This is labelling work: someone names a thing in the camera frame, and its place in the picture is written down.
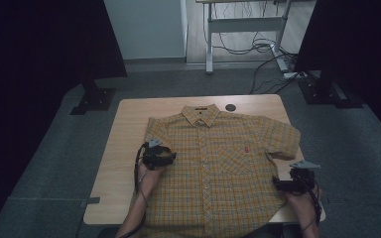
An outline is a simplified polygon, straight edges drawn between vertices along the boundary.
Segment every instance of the shirt pocket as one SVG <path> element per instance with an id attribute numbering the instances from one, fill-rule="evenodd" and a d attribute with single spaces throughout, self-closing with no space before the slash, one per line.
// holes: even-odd
<path id="1" fill-rule="evenodd" d="M 245 153 L 233 146 L 223 147 L 219 152 L 221 172 L 228 175 L 245 175 L 250 173 L 251 153 Z"/>

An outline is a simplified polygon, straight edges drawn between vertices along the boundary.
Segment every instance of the shirt collar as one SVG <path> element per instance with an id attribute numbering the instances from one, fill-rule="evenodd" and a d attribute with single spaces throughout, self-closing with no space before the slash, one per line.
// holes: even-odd
<path id="1" fill-rule="evenodd" d="M 192 125 L 196 121 L 201 120 L 208 127 L 210 127 L 212 123 L 215 121 L 215 118 L 218 116 L 219 112 L 220 111 L 215 106 L 215 104 L 197 107 L 185 106 L 184 109 L 182 109 L 182 114 L 188 119 L 188 121 Z"/>

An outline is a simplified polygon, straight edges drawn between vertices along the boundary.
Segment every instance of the human arm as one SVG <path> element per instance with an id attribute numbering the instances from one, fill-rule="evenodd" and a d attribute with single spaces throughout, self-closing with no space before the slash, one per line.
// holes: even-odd
<path id="1" fill-rule="evenodd" d="M 137 193 L 136 200 L 129 210 L 128 215 L 120 226 L 119 230 L 116 233 L 116 238 L 122 237 L 128 232 L 134 230 L 138 227 L 144 217 L 145 210 L 147 208 L 147 200 L 151 196 L 151 192 L 159 181 L 160 175 L 167 169 L 156 168 L 153 171 L 147 170 L 145 165 L 139 163 L 138 178 L 141 179 L 139 191 Z M 135 233 L 130 237 L 139 237 L 139 233 Z"/>
<path id="2" fill-rule="evenodd" d="M 321 190 L 319 189 L 316 196 L 320 197 L 320 195 Z M 296 212 L 303 232 L 303 238 L 318 238 L 319 228 L 316 223 L 317 215 L 311 195 L 308 192 L 300 195 L 286 192 L 285 196 Z"/>

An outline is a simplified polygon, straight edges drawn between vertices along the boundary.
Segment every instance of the wooden table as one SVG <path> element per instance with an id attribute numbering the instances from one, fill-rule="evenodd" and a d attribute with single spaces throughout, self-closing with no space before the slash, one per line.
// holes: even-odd
<path id="1" fill-rule="evenodd" d="M 238 95 L 206 97 L 172 97 L 125 99 L 119 104 L 107 145 L 101 160 L 90 197 L 100 197 L 99 203 L 86 207 L 86 224 L 120 224 L 125 219 L 134 191 L 134 163 L 136 153 L 144 141 L 148 119 L 178 114 L 185 105 L 215 104 L 225 111 L 234 104 L 234 113 L 263 115 L 289 123 L 283 102 L 278 95 Z M 292 161 L 275 160 L 280 179 L 290 179 L 289 164 L 303 159 L 299 149 Z M 289 205 L 282 207 L 270 222 L 297 222 Z"/>

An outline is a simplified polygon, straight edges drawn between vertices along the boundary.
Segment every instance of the yellow plaid shirt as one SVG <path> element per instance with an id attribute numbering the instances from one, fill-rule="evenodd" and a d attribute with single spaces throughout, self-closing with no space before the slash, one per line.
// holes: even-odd
<path id="1" fill-rule="evenodd" d="M 263 226 L 285 199 L 273 186 L 271 154 L 293 158 L 300 132 L 214 104 L 150 118 L 145 141 L 177 152 L 147 208 L 145 237 L 241 237 Z"/>

